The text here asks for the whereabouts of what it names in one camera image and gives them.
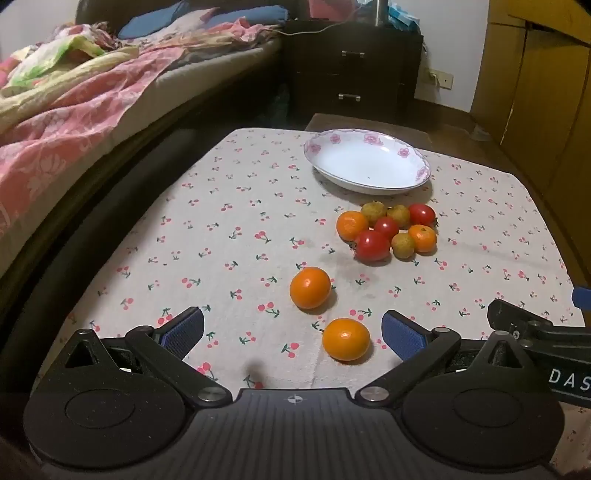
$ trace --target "mattress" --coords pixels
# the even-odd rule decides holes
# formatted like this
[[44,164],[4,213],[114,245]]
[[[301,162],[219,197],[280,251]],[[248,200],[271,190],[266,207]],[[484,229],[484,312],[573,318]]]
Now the mattress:
[[0,238],[0,277],[68,189],[103,155],[184,102],[205,95],[220,83],[274,58],[279,49],[280,41],[272,40],[251,50],[183,65],[162,74],[107,138],[58,177]]

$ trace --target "blue pillow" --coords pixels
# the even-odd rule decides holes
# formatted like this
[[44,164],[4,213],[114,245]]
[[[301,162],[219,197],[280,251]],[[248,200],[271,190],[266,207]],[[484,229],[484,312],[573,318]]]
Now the blue pillow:
[[240,17],[246,17],[251,25],[283,25],[287,20],[287,10],[281,5],[270,5],[268,7],[256,7],[248,10],[237,10],[227,14],[220,14],[211,17],[203,28],[212,28],[220,23],[234,23]]
[[129,20],[129,23],[121,29],[117,36],[123,40],[145,37],[146,35],[157,32],[164,27],[168,27],[178,17],[182,17],[190,11],[191,8],[189,3],[182,0],[168,8],[133,17]]

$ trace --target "dark wooden nightstand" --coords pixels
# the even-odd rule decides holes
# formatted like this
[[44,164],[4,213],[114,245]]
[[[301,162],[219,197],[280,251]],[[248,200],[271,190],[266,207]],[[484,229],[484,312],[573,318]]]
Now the dark wooden nightstand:
[[[292,20],[286,33],[319,31],[322,20]],[[332,113],[393,123],[414,97],[423,36],[347,22],[285,37],[290,115]]]

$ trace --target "cable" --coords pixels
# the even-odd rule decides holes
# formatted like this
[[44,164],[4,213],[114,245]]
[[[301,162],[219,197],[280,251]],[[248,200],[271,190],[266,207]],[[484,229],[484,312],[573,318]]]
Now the cable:
[[308,34],[308,33],[322,33],[325,30],[328,30],[330,27],[336,27],[337,25],[343,25],[347,22],[349,22],[349,20],[351,20],[351,18],[353,18],[353,16],[363,7],[363,5],[360,5],[359,7],[357,7],[355,10],[353,10],[350,15],[347,17],[347,20],[345,20],[344,22],[338,22],[338,23],[333,23],[328,25],[327,27],[322,28],[321,30],[316,30],[316,31],[310,31],[310,32],[294,32],[294,33],[285,33],[281,30],[276,30],[275,28],[266,28],[266,30],[270,30],[273,32],[277,32],[280,33],[281,35],[285,35],[286,37],[292,37],[293,35],[303,35],[303,34]]

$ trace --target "tangerine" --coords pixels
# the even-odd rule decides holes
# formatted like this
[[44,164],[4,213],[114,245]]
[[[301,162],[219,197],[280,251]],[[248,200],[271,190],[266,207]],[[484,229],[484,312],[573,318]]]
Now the tangerine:
[[413,225],[408,229],[408,234],[414,241],[414,249],[419,253],[429,253],[437,245],[437,234],[429,226]]
[[349,210],[339,215],[336,231],[346,242],[352,242],[363,231],[369,228],[369,222],[361,212]]
[[301,309],[315,309],[324,303],[331,289],[330,277],[324,270],[307,267],[291,280],[290,297]]
[[322,335],[322,346],[335,360],[350,362],[364,356],[369,348],[369,330],[357,320],[336,319]]

